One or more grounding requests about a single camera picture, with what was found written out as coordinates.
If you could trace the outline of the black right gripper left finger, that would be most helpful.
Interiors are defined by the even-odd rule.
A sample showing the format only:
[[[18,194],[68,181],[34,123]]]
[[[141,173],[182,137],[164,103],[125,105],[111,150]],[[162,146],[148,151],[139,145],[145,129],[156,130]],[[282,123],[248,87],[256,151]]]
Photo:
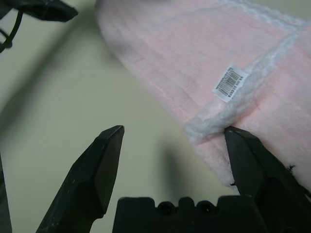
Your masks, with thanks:
[[[124,127],[101,132],[74,162],[48,211],[39,233],[88,233],[106,214],[114,188]]]

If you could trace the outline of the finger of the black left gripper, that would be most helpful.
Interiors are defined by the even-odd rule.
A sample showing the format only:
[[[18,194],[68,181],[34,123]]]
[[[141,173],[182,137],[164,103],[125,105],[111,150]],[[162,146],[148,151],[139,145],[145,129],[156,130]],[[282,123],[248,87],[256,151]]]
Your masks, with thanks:
[[[15,0],[14,8],[45,21],[68,22],[78,11],[61,0]]]

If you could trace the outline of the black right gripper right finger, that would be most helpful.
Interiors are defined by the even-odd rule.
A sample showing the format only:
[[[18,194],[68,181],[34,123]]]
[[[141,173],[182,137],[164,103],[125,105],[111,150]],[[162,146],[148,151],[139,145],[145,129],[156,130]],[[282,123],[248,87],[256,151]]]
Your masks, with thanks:
[[[224,130],[234,184],[254,198],[271,233],[311,231],[311,193],[250,132]]]

